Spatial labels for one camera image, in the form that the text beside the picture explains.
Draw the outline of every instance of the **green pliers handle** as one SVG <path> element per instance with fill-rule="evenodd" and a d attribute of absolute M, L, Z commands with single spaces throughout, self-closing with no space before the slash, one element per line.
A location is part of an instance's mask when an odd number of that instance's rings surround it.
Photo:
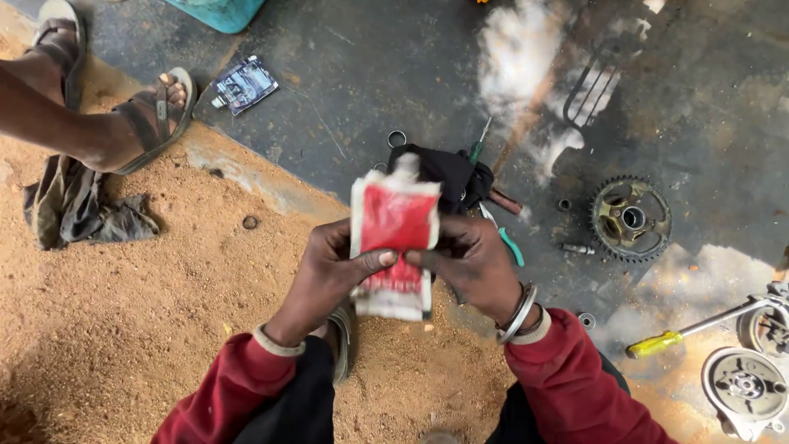
<path fill-rule="evenodd" d="M 525 265 L 525 262 L 523 261 L 523 254 L 521 254 L 521 249 L 518 248 L 518 246 L 515 245 L 514 242 L 512 242 L 510 236 L 508 236 L 507 232 L 504 231 L 504 227 L 499 228 L 499 235 L 501 236 L 501 240 L 503 240 L 504 243 L 506 243 L 506 245 L 510 248 L 510 250 L 512 250 L 512 254 L 515 255 L 515 261 L 518 263 L 518 266 L 522 267 L 523 265 Z"/>

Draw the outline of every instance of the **leg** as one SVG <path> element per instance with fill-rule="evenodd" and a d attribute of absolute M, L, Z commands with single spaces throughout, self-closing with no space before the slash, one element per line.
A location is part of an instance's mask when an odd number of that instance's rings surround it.
<path fill-rule="evenodd" d="M 616 378 L 619 388 L 625 390 L 630 395 L 630 390 L 627 388 L 625 377 L 616 370 L 614 364 L 608 360 L 602 353 L 600 359 L 603 361 L 603 371 Z M 504 401 L 504 406 L 501 408 L 501 416 L 499 418 L 499 425 L 488 438 L 487 444 L 509 444 L 516 442 L 528 442 L 533 444 L 544 444 L 545 441 L 540 437 L 537 431 L 537 421 L 534 419 L 532 407 L 526 399 L 526 394 L 523 393 L 521 385 L 517 382 L 510 387 L 507 391 L 507 399 Z"/>
<path fill-rule="evenodd" d="M 310 336 L 307 350 L 298 357 L 296 375 L 282 395 L 252 414 L 234 444 L 299 442 L 328 444 L 334 441 L 335 358 L 324 339 Z"/>
<path fill-rule="evenodd" d="M 71 60 L 79 51 L 73 27 L 45 31 L 38 46 Z M 119 113 L 79 115 L 64 108 L 62 83 L 69 73 L 63 68 L 44 51 L 0 61 L 0 134 L 53 149 L 97 171 L 114 171 L 142 154 L 138 136 Z M 184 85 L 170 77 L 165 83 L 170 86 L 168 102 L 183 109 Z M 156 129 L 155 110 L 142 103 L 139 107 Z M 170 131 L 175 125 L 171 120 Z"/>

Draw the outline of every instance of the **black pants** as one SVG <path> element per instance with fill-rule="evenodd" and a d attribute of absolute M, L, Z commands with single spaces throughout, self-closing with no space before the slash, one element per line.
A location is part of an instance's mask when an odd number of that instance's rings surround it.
<path fill-rule="evenodd" d="M 329 444 L 334 442 L 331 417 L 335 390 L 331 386 L 331 349 L 318 337 L 307 337 L 307 351 L 296 361 L 296 375 L 279 398 L 269 400 L 252 414 L 234 444 Z M 616 378 L 630 394 L 625 378 L 602 354 L 603 371 Z M 507 391 L 499 425 L 487 444 L 540 443 L 534 414 L 516 382 Z"/>

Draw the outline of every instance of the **red packet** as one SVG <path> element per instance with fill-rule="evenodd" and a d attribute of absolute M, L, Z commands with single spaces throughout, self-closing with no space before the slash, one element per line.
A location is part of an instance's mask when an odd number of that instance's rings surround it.
<path fill-rule="evenodd" d="M 357 314 L 407 321 L 429 318 L 430 272 L 406 263 L 407 250 L 429 250 L 439 236 L 441 184 L 418 182 L 419 157 L 407 152 L 391 175 L 372 170 L 351 189 L 350 255 L 392 249 L 397 264 L 365 279 L 351 293 Z"/>

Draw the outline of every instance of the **blue bucket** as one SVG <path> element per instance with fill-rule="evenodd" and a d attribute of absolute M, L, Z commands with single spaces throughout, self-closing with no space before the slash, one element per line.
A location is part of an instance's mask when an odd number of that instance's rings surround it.
<path fill-rule="evenodd" d="M 166 0 L 219 32 L 235 34 L 246 28 L 266 0 Z"/>

